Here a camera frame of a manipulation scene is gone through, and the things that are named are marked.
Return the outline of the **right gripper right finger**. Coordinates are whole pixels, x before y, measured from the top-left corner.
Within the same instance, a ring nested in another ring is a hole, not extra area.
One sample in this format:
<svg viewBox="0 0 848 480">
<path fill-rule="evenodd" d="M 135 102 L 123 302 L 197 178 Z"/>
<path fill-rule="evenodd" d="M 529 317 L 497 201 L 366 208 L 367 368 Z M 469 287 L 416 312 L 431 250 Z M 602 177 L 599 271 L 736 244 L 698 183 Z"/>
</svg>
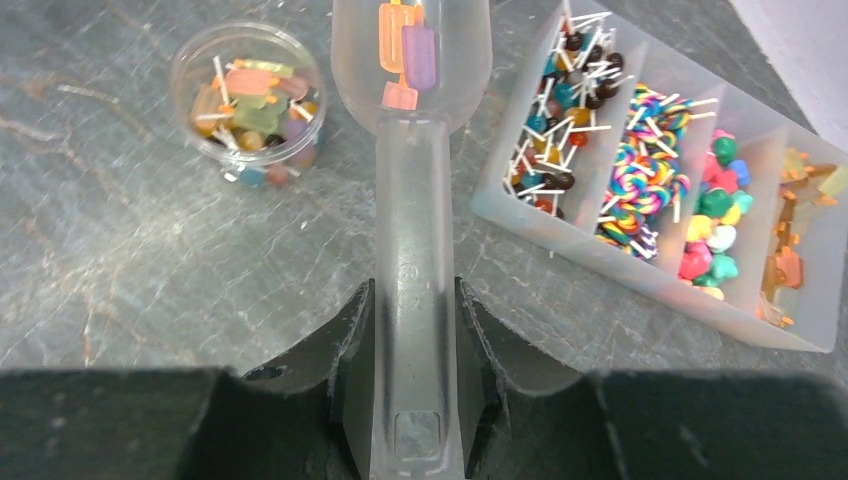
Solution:
<svg viewBox="0 0 848 480">
<path fill-rule="evenodd" d="M 455 282 L 471 479 L 843 479 L 847 392 L 800 371 L 577 371 Z"/>
</svg>

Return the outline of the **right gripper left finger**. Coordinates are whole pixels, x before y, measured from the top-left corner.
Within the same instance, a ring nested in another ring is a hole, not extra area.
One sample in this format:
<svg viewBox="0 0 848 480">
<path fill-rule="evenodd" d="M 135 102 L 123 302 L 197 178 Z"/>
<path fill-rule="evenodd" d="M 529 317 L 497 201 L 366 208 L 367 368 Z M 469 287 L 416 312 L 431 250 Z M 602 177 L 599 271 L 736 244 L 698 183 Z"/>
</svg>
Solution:
<svg viewBox="0 0 848 480">
<path fill-rule="evenodd" d="M 366 342 L 374 284 L 244 375 L 227 367 L 10 369 L 1 374 L 5 479 L 354 477 L 334 429 L 338 376 Z"/>
</svg>

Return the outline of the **clear round jar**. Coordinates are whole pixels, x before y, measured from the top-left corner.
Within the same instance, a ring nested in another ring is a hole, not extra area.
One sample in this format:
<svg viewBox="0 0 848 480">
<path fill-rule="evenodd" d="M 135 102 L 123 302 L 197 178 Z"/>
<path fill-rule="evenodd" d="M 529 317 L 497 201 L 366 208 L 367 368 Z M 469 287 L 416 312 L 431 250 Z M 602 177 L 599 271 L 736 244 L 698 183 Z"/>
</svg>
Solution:
<svg viewBox="0 0 848 480">
<path fill-rule="evenodd" d="M 326 83 L 307 48 L 276 25 L 199 31 L 172 59 L 169 93 L 188 142 L 230 183 L 281 188 L 322 145 Z"/>
</svg>

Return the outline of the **clear plastic scoop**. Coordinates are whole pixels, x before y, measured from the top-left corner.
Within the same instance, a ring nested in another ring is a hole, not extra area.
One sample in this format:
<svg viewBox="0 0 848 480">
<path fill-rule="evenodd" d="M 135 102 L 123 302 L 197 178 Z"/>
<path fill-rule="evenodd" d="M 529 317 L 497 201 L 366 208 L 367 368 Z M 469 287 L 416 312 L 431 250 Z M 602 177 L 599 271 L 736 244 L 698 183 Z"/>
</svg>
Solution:
<svg viewBox="0 0 848 480">
<path fill-rule="evenodd" d="M 462 479 L 450 137 L 478 108 L 492 70 L 486 1 L 420 1 L 436 34 L 438 79 L 416 110 L 384 107 L 378 8 L 332 5 L 341 100 L 376 138 L 374 479 Z"/>
</svg>

